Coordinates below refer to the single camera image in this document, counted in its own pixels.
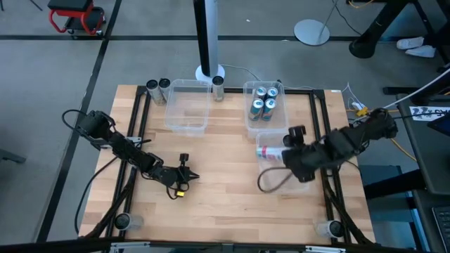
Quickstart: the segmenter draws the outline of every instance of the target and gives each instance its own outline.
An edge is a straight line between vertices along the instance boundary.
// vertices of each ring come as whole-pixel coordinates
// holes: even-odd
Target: blue can
[[[253,99],[262,99],[264,100],[266,98],[267,90],[264,87],[258,87],[255,89],[255,94],[253,96]]]
[[[274,114],[274,109],[276,107],[276,101],[273,98],[269,98],[264,103],[264,109],[262,111],[262,120],[270,121],[272,115]]]
[[[264,101],[262,99],[255,99],[252,102],[252,107],[250,108],[250,112],[248,113],[248,117],[250,120],[257,121],[259,116],[261,115],[262,108],[264,107]]]
[[[267,99],[272,98],[276,100],[277,95],[278,90],[276,88],[272,87],[267,90]]]

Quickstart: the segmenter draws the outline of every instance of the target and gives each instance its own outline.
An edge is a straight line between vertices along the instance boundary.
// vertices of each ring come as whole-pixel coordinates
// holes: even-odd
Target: red stool
[[[101,24],[106,23],[105,11],[101,7],[94,7],[93,0],[50,0],[47,6],[51,9],[50,23],[56,31],[74,34],[75,30],[84,30],[90,35],[103,35]],[[54,13],[69,17],[62,29],[53,21]]]

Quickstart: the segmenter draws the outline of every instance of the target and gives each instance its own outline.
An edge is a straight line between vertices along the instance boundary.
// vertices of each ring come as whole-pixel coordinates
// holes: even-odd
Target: wooden table
[[[135,93],[136,86],[120,85],[117,88],[110,115],[122,133],[127,132]],[[326,91],[326,103],[331,127],[348,125],[341,93]],[[316,104],[321,133],[324,134],[318,100]],[[305,125],[305,141],[314,141],[308,96],[287,95],[287,106],[290,125]],[[164,117],[165,106],[158,107],[152,102],[144,139],[153,141],[145,144],[143,150],[160,156],[168,166],[179,166],[179,154],[189,153],[188,166],[200,175],[200,179],[191,181],[191,189],[184,198],[170,200],[162,184],[139,176],[131,212],[141,215],[145,226],[140,231],[128,232],[127,239],[330,243],[329,239],[319,237],[314,231],[314,222],[326,220],[319,171],[309,190],[299,195],[264,194],[258,190],[256,146],[255,140],[246,136],[242,94],[226,93],[223,102],[212,101],[203,138],[177,136],[165,127]],[[139,123],[136,123],[135,133],[138,127]],[[110,150],[102,150],[96,169],[112,158]],[[94,180],[80,235],[93,229],[109,208],[119,166],[120,162],[116,160]],[[344,163],[340,177],[349,215],[366,237],[375,241],[358,170]]]

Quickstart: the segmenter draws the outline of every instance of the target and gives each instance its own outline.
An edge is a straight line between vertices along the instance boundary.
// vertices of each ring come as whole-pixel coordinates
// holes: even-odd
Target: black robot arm
[[[289,129],[284,143],[290,149],[282,152],[283,162],[300,182],[315,179],[314,172],[322,167],[336,167],[366,149],[371,140],[394,138],[398,129],[385,109],[374,110],[365,122],[352,127],[332,130],[320,141],[303,142],[304,127]]]
[[[75,127],[75,131],[99,150],[102,145],[110,145],[114,155],[137,167],[147,175],[147,179],[156,180],[167,187],[171,187],[175,183],[186,184],[199,177],[184,165],[188,160],[188,154],[181,154],[180,167],[163,166],[164,161],[161,158],[139,150],[135,143],[116,131],[114,120],[104,112],[91,111]]]

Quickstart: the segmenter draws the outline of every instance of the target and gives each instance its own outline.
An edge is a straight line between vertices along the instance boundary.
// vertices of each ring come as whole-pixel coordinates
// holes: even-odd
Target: clear plastic bin
[[[252,107],[254,93],[258,87],[266,89],[275,87],[278,89],[276,97],[276,107],[270,121],[266,122],[262,119],[252,121],[249,119],[249,111]],[[244,110],[245,125],[248,130],[249,138],[256,138],[256,135],[263,131],[288,131],[288,114],[286,110],[286,97],[283,85],[280,82],[246,82],[243,87],[244,92]]]
[[[173,81],[166,105],[166,127],[180,135],[202,136],[208,123],[210,94],[208,82]]]
[[[283,137],[288,134],[288,131],[272,131],[263,132],[257,135],[257,147],[268,146],[270,148],[284,148]],[[258,158],[259,172],[262,173],[265,169],[272,167],[285,167],[283,161],[266,160]],[[285,177],[292,172],[289,169],[278,169],[265,173],[261,177],[261,187],[265,190],[276,187]],[[309,183],[300,183],[298,179],[292,175],[283,186],[272,194],[298,194],[309,190]]]

